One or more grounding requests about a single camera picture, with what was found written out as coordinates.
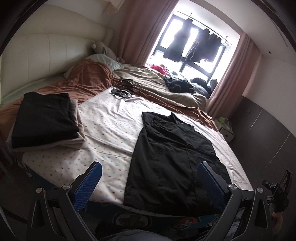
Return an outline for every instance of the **silver bolt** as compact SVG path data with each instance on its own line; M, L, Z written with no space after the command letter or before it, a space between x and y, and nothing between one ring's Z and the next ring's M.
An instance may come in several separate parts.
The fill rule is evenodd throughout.
M71 186L71 185L67 183L67 184L64 184L62 188L63 188L64 190L68 190L68 189L70 188L70 186Z
M232 189L232 190L235 190L235 189L237 189L237 186L234 185L234 184L230 184L230 185L229 185L229 188Z
M263 189L262 188L257 188L257 191L260 193L263 193Z
M41 193L42 190L43 190L42 188L37 188L37 189L36 189L36 192L37 192L37 193Z

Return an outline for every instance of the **hanging rod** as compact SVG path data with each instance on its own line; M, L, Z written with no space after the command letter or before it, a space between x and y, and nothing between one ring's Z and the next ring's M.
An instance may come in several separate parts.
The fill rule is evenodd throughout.
M179 12L179 13L181 13L181 14L183 14L183 15L185 15L185 16L187 16L187 17L189 17L189 18L191 18L191 19L193 19L193 20L195 20L195 21L198 21L198 20L196 20L195 18L193 18L193 17L191 17L191 14L190 15L187 15L187 14L185 14L185 13L182 13L182 12L180 12L180 11L177 11L177 12ZM203 26L205 26L206 28L208 28L208 29L210 29L210 30L212 30L211 28L209 28L207 25L205 25L205 24L203 24L202 22L200 22L200 21L198 21L200 24L202 24ZM220 34L218 34L216 31L214 31L214 30L212 30L215 34L217 34L220 38L222 38L222 39L224 39L225 40L225 43L229 43L231 46L232 46L232 44L229 42L229 41L227 41L226 40L226 38L228 37L228 36L226 36L226 38L223 38Z

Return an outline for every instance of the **pink curtain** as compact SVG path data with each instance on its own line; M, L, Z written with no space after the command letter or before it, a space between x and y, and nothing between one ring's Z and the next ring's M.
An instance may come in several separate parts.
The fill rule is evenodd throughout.
M243 32L230 64L207 104L209 116L228 118L242 99L260 50Z
M145 64L163 25L178 0L126 0L117 56L128 64Z

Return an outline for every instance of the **blue textured pad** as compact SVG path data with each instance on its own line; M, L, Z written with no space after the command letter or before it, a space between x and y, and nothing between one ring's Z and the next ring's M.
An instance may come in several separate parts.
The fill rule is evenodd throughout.
M91 194L93 193L101 176L102 165L100 163L97 163L74 194L73 206L76 211L85 208L86 203L89 200Z
M202 182L204 189L207 191L210 199L212 200L214 207L223 211L226 207L225 193L223 189L219 186L215 178L204 166L204 164L198 164L197 174Z

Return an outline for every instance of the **headboard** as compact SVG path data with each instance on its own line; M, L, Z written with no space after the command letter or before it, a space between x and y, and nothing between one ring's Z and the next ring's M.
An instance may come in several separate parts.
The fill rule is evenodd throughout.
M34 81L61 74L93 54L93 41L109 45L113 30L48 4L18 29L0 57L0 102Z

